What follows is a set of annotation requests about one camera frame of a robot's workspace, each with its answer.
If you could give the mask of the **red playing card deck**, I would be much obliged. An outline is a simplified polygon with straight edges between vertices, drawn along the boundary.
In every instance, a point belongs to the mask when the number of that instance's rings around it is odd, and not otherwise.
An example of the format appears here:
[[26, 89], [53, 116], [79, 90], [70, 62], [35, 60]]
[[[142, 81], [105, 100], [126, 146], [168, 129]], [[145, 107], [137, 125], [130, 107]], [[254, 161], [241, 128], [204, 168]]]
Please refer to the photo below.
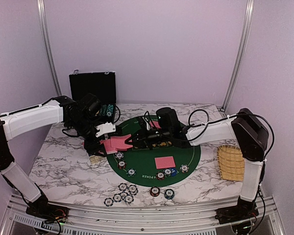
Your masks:
[[114, 154], [118, 152], [116, 148], [112, 147], [110, 139], [101, 140], [100, 143], [104, 145], [104, 148], [107, 154]]

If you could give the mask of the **red card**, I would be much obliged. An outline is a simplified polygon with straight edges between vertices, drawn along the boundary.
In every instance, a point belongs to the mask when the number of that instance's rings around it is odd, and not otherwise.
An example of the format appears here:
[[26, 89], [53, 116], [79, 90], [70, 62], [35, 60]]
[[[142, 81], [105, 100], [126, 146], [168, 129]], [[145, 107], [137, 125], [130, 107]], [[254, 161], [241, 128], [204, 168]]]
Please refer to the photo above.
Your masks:
[[160, 128], [158, 121], [151, 120], [150, 125], [152, 126], [152, 128]]
[[174, 168], [176, 166], [173, 156], [157, 157], [154, 160], [157, 169]]
[[125, 151], [126, 149], [132, 148], [133, 145], [131, 144], [126, 144], [126, 143], [116, 143], [115, 148], [121, 151]]
[[120, 143], [124, 143], [124, 141], [125, 141], [127, 138], [129, 138], [129, 137], [131, 137], [130, 134], [125, 135], [125, 136], [112, 136], [112, 137], [110, 138], [112, 147], [115, 147], [115, 144], [116, 144], [116, 143], [119, 143], [119, 142], [120, 142]]

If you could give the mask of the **blue chips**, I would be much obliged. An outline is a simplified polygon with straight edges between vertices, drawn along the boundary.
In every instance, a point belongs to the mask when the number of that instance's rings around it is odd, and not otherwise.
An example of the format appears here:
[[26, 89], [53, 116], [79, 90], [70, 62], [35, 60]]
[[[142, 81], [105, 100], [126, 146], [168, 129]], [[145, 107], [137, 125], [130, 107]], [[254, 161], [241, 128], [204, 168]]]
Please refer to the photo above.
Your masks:
[[115, 159], [121, 160], [124, 158], [124, 154], [122, 152], [117, 152], [114, 154]]
[[187, 172], [189, 171], [189, 166], [186, 165], [186, 164], [181, 165], [181, 166], [180, 166], [180, 171], [181, 171], [182, 173], [187, 173]]

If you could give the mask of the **blue small blind button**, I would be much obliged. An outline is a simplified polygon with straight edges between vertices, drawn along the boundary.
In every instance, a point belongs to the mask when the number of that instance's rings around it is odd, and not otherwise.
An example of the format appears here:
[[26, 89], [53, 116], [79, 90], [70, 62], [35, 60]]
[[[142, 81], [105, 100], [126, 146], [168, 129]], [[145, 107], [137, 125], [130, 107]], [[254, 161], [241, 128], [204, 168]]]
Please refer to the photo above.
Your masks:
[[171, 174], [170, 174], [171, 177], [175, 176], [178, 173], [176, 168], [171, 168], [170, 170], [171, 170]]

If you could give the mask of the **brown chip stack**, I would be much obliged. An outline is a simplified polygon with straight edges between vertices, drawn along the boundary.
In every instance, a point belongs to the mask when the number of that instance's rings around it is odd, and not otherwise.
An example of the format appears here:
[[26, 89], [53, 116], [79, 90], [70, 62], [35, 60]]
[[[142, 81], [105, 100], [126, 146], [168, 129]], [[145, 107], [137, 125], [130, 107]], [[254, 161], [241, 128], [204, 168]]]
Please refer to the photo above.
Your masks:
[[149, 192], [150, 192], [151, 196], [157, 197], [160, 195], [160, 188], [159, 187], [152, 187]]

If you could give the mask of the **teal chip stack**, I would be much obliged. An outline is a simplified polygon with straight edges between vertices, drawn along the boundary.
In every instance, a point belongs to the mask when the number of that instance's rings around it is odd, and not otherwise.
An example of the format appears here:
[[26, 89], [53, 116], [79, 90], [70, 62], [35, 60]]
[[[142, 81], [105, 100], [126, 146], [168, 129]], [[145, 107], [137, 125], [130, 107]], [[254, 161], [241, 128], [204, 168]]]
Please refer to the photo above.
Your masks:
[[174, 191], [173, 191], [172, 189], [167, 189], [167, 190], [165, 190], [165, 192], [164, 192], [164, 197], [165, 197], [166, 199], [171, 200], [171, 199], [174, 198], [174, 196], [175, 196], [175, 193], [174, 193]]

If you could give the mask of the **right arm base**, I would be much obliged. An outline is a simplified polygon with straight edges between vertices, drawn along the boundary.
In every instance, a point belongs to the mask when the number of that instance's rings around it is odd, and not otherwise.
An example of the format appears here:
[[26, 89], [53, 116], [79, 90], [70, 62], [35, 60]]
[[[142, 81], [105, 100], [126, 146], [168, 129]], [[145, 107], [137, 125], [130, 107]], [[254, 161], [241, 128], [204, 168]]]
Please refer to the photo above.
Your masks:
[[257, 209], [252, 209], [248, 211], [246, 208], [231, 206], [217, 209], [215, 219], [218, 220], [220, 224], [226, 224], [241, 221], [244, 219], [250, 219], [258, 215], [259, 212]]

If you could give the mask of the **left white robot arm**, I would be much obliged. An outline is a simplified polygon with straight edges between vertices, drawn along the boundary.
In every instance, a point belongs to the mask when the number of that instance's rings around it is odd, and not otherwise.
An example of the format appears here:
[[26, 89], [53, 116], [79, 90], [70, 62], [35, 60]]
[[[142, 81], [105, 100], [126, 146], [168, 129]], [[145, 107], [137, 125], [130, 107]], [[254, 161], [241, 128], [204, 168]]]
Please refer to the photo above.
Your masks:
[[45, 194], [16, 163], [8, 141], [31, 130], [62, 122], [83, 137], [88, 154], [95, 154], [103, 147], [95, 127], [95, 114], [100, 108], [100, 100], [93, 94], [86, 94], [78, 102], [59, 96], [36, 106], [0, 115], [0, 174], [29, 201], [30, 207], [40, 217], [49, 217], [52, 207]]

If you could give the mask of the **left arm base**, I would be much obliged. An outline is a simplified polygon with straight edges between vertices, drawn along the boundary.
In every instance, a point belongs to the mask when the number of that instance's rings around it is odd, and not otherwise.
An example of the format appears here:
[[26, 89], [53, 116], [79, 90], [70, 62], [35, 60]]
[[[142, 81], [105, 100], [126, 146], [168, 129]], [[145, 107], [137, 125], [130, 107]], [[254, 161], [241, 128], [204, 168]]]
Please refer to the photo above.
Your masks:
[[66, 222], [69, 209], [63, 206], [57, 206], [53, 204], [47, 204], [44, 208], [35, 208], [33, 205], [26, 208], [26, 213], [41, 219], [47, 220], [47, 222]]

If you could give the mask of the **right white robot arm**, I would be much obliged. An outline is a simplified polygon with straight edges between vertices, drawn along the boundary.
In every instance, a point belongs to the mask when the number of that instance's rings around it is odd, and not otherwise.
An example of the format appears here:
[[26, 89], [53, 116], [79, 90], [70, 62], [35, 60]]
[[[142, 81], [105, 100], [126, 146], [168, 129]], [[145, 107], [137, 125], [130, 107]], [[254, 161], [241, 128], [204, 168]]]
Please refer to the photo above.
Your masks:
[[216, 121], [207, 120], [203, 124], [181, 126], [177, 113], [170, 107], [156, 111], [159, 127], [141, 118], [141, 128], [125, 140], [126, 144], [136, 148], [152, 149], [154, 144], [170, 141], [173, 146], [189, 148], [208, 142], [235, 140], [245, 162], [243, 187], [233, 208], [237, 219], [244, 219], [251, 213], [265, 171], [265, 160], [271, 151], [274, 131], [262, 116], [242, 108], [238, 113]]

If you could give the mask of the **gold blue card box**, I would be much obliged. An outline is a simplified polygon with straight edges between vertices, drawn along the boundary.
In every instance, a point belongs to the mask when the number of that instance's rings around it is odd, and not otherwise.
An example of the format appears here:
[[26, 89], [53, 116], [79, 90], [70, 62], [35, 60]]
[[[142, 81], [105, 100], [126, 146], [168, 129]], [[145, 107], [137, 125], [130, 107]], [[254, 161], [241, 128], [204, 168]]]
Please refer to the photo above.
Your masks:
[[90, 163], [91, 165], [96, 165], [101, 163], [102, 161], [104, 161], [106, 158], [103, 156], [96, 156], [96, 155], [92, 155], [89, 157]]

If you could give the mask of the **round green poker mat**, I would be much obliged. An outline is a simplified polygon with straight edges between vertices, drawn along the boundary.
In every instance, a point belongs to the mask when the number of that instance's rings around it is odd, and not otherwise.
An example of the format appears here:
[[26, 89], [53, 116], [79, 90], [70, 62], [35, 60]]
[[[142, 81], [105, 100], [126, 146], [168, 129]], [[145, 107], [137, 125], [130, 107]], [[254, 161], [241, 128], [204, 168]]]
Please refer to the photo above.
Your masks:
[[[121, 135], [125, 136], [134, 134], [141, 128], [137, 117], [130, 118], [122, 122], [119, 127], [121, 128]], [[196, 169], [200, 157], [201, 148], [200, 146], [193, 146], [191, 148], [178, 148], [170, 145], [168, 142], [163, 142], [161, 144], [154, 144], [153, 149], [145, 148], [139, 149], [137, 147], [132, 147], [126, 149], [125, 151], [118, 150], [124, 154], [124, 158], [117, 160], [114, 154], [107, 154], [107, 160], [111, 168], [123, 179], [140, 186], [145, 187], [164, 187], [172, 184], [176, 184], [180, 181], [185, 180], [191, 175]], [[164, 169], [157, 169], [155, 165], [155, 158], [173, 156], [178, 173], [173, 177], [165, 177], [163, 180], [156, 179], [157, 172], [163, 172]], [[119, 161], [126, 161], [125, 169], [118, 169], [117, 163]], [[189, 171], [187, 173], [182, 173], [180, 171], [181, 165], [188, 165]], [[128, 177], [126, 172], [128, 169], [135, 169], [136, 175], [133, 177]]]

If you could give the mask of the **green chip row in case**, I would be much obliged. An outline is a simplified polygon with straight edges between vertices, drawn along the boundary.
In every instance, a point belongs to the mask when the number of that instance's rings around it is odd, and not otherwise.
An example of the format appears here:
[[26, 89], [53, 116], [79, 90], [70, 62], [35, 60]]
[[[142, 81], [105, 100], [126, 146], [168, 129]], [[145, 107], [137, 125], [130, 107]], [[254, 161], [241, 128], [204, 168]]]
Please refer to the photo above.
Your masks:
[[107, 116], [106, 112], [107, 112], [107, 105], [104, 104], [104, 105], [102, 105], [102, 107], [100, 109], [99, 115], [101, 117], [105, 117], [105, 116]]

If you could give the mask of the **teal chip row in case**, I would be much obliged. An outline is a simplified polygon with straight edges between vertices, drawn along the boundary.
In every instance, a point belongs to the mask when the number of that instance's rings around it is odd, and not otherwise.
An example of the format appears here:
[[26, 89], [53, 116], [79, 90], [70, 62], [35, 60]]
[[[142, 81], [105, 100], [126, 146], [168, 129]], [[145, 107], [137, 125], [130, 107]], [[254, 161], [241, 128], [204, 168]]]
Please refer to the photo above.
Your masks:
[[106, 109], [106, 115], [108, 117], [111, 117], [113, 115], [113, 112], [114, 112], [114, 105], [113, 104], [108, 104], [107, 109]]

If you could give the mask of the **scattered blue ten chip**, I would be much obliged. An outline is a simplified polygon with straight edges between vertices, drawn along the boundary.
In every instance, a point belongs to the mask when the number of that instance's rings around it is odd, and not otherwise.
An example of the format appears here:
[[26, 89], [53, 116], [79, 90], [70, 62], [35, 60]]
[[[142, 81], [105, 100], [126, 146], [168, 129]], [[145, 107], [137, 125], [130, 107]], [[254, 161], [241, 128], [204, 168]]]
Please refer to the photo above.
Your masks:
[[120, 193], [117, 193], [117, 194], [115, 194], [115, 195], [113, 196], [113, 200], [114, 200], [115, 202], [120, 202], [120, 201], [123, 200], [123, 197], [122, 197], [122, 195], [121, 195]]
[[109, 198], [106, 198], [104, 200], [104, 205], [107, 206], [107, 207], [110, 207], [114, 204], [114, 200], [113, 198], [109, 197]]
[[126, 191], [127, 190], [127, 184], [126, 183], [121, 183], [118, 185], [119, 190], [121, 191]]
[[134, 198], [132, 195], [127, 195], [125, 196], [124, 201], [128, 204], [131, 204], [134, 201]]
[[123, 192], [120, 193], [120, 195], [121, 195], [122, 198], [125, 198], [126, 196], [128, 196], [128, 193], [123, 191]]

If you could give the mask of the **black poker chip case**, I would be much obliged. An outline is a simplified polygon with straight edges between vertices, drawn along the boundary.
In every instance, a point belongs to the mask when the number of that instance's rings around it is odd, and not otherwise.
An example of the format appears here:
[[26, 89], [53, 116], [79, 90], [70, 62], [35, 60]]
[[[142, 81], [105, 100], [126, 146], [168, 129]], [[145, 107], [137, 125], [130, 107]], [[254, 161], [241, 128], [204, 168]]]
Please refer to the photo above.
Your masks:
[[101, 101], [102, 105], [113, 104], [113, 115], [102, 117], [102, 121], [113, 121], [116, 112], [116, 74], [114, 71], [70, 74], [69, 81], [73, 100], [78, 101], [91, 93]]

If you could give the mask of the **woven bamboo mat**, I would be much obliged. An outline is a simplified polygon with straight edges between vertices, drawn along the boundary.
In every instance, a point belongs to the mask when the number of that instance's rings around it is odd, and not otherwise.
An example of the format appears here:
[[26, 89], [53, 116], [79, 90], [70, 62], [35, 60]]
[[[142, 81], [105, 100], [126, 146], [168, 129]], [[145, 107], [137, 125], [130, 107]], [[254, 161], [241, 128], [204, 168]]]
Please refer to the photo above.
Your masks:
[[243, 181], [245, 163], [239, 147], [232, 145], [219, 146], [217, 149], [217, 159], [222, 180]]

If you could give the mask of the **left aluminium frame post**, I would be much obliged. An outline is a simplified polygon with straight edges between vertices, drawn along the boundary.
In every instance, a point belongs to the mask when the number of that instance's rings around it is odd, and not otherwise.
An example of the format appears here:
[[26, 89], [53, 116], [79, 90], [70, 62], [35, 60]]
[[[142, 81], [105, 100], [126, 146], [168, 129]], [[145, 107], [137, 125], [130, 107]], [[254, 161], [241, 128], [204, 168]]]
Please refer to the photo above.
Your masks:
[[61, 96], [62, 91], [61, 91], [60, 83], [57, 76], [57, 71], [56, 71], [53, 54], [52, 54], [51, 42], [49, 38], [48, 22], [47, 22], [46, 10], [45, 10], [45, 1], [37, 0], [37, 8], [38, 8], [41, 32], [42, 32], [43, 41], [44, 41], [44, 47], [45, 47], [46, 56], [47, 56], [47, 62], [48, 62], [53, 86], [54, 86], [56, 95]]

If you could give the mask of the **aluminium frame post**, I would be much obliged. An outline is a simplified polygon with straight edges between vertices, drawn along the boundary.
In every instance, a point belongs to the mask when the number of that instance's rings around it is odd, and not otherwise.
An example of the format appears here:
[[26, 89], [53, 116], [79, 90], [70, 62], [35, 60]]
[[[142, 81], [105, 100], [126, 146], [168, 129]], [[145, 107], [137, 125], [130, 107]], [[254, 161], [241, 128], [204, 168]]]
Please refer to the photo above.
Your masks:
[[229, 105], [230, 101], [232, 98], [232, 95], [235, 90], [236, 83], [238, 81], [238, 76], [241, 68], [241, 63], [245, 54], [245, 50], [247, 48], [248, 44], [248, 39], [250, 35], [250, 29], [251, 29], [251, 24], [252, 24], [252, 16], [253, 16], [253, 11], [254, 11], [254, 0], [247, 0], [246, 1], [246, 8], [245, 8], [245, 16], [243, 20], [243, 27], [242, 27], [242, 33], [239, 41], [239, 47], [237, 51], [237, 56], [235, 59], [234, 67], [231, 73], [229, 85], [225, 94], [225, 98], [223, 100], [222, 106], [220, 110], [223, 112], [226, 112]]
[[62, 91], [61, 91], [60, 83], [57, 76], [57, 71], [56, 71], [53, 54], [52, 54], [51, 42], [49, 38], [48, 22], [47, 22], [46, 10], [45, 10], [45, 1], [37, 0], [37, 8], [38, 8], [41, 32], [42, 32], [43, 41], [44, 41], [44, 47], [45, 47], [46, 56], [47, 56], [47, 62], [48, 62], [53, 86], [54, 86], [56, 95], [61, 96]]

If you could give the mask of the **right aluminium frame post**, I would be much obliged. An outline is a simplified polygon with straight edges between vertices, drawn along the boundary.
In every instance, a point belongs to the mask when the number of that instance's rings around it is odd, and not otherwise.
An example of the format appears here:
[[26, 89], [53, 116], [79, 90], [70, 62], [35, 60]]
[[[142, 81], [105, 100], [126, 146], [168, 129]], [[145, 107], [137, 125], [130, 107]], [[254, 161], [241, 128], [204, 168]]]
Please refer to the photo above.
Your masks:
[[254, 0], [247, 0], [246, 1], [246, 8], [245, 8], [245, 16], [243, 20], [243, 27], [242, 27], [242, 33], [239, 41], [239, 47], [237, 51], [237, 56], [235, 59], [234, 67], [231, 73], [229, 85], [225, 94], [225, 98], [223, 100], [222, 106], [220, 110], [223, 112], [226, 112], [229, 105], [230, 101], [232, 98], [232, 95], [235, 90], [236, 83], [238, 81], [238, 76], [241, 68], [241, 63], [245, 54], [245, 50], [247, 48], [248, 44], [248, 39], [250, 35], [250, 29], [251, 29], [251, 24], [252, 24], [252, 16], [253, 16], [253, 11], [254, 11]]

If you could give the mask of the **front aluminium rail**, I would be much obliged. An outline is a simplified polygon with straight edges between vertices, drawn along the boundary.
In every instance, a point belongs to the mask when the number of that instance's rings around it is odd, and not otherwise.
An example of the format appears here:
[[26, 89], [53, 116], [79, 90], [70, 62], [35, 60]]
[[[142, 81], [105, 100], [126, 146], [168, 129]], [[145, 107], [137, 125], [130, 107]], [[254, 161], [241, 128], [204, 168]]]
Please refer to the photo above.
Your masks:
[[[273, 196], [264, 198], [266, 213], [263, 222], [252, 235], [285, 235], [282, 221]], [[237, 198], [231, 197], [216, 201], [186, 205], [157, 207], [106, 207], [82, 206], [66, 203], [53, 203], [69, 209], [67, 220], [61, 225], [62, 235], [235, 235], [232, 226], [253, 219], [236, 223], [219, 224], [215, 219], [218, 208], [233, 206]], [[49, 235], [57, 234], [58, 226], [42, 226], [43, 219], [27, 215], [26, 204], [14, 194], [8, 203], [4, 219], [0, 226], [0, 235], [23, 234], [16, 228], [23, 226], [23, 231], [34, 234], [34, 229], [41, 229]]]

